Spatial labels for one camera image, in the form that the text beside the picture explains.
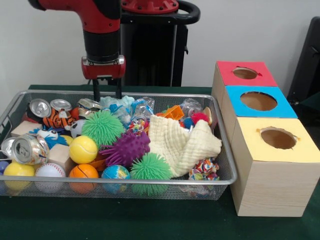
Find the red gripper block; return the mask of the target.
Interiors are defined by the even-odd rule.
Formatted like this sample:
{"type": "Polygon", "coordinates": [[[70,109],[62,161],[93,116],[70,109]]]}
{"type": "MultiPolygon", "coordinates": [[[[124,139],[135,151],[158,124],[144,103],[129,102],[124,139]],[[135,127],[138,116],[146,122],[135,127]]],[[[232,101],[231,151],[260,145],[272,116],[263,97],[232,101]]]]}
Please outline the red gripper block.
{"type": "Polygon", "coordinates": [[[81,58],[81,69],[85,79],[92,80],[93,98],[95,102],[101,99],[98,79],[112,78],[116,81],[115,97],[122,98],[122,77],[126,71],[126,59],[120,55],[116,60],[107,63],[94,63],[86,56],[81,58]]]}

